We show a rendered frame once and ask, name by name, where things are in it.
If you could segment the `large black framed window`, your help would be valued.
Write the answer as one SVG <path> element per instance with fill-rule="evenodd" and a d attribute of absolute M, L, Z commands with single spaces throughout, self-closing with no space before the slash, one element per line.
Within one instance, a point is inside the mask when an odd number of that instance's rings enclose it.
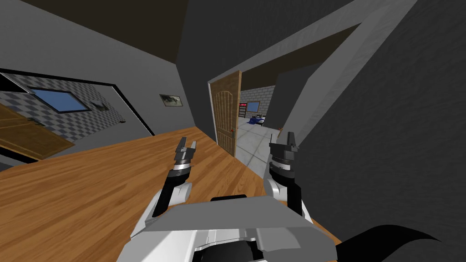
<path fill-rule="evenodd" d="M 70 91 L 29 87 L 31 95 L 58 114 L 91 111 L 82 100 Z"/>

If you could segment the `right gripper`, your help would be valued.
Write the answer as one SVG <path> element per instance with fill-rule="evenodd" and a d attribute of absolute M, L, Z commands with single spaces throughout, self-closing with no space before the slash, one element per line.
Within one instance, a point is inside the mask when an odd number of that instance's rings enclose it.
<path fill-rule="evenodd" d="M 270 154 L 274 159 L 281 159 L 286 161 L 294 161 L 295 153 L 298 152 L 299 147 L 296 146 L 294 132 L 289 131 L 287 135 L 287 145 L 276 144 L 275 135 L 270 135 Z"/>

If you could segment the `flat panel wooden door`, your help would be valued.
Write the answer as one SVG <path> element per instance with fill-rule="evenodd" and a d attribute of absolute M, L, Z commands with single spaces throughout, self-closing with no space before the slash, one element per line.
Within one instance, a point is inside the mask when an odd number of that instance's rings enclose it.
<path fill-rule="evenodd" d="M 0 104 L 0 147 L 43 160 L 73 147 L 69 140 Z"/>

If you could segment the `arched panel wooden door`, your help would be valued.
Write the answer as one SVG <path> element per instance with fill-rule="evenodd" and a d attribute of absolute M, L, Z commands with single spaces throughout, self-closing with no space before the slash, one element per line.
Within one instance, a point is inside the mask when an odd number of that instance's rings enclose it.
<path fill-rule="evenodd" d="M 241 80 L 242 73 L 236 71 L 210 84 L 217 143 L 233 157 L 236 153 Z M 231 138 L 233 128 L 236 131 L 234 139 Z"/>

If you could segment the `dark framed wall picture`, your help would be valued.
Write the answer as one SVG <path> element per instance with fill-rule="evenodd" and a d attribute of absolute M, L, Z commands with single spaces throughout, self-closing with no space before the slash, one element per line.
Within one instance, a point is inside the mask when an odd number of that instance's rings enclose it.
<path fill-rule="evenodd" d="M 181 98 L 179 96 L 160 94 L 160 98 L 164 106 L 183 106 Z"/>

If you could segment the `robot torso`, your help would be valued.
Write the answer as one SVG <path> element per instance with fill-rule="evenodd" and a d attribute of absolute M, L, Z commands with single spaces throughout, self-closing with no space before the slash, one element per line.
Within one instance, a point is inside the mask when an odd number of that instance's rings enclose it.
<path fill-rule="evenodd" d="M 149 219 L 125 244 L 117 262 L 227 262 L 252 242 L 262 262 L 328 262 L 335 244 L 321 229 L 270 196 L 179 205 Z"/>

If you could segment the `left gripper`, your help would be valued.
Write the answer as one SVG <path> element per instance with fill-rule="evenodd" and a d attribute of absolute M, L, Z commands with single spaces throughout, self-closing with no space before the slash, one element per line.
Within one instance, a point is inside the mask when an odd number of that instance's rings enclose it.
<path fill-rule="evenodd" d="M 193 141 L 190 147 L 186 147 L 187 137 L 182 137 L 177 148 L 175 155 L 175 165 L 189 164 L 194 157 L 196 151 L 196 141 Z"/>

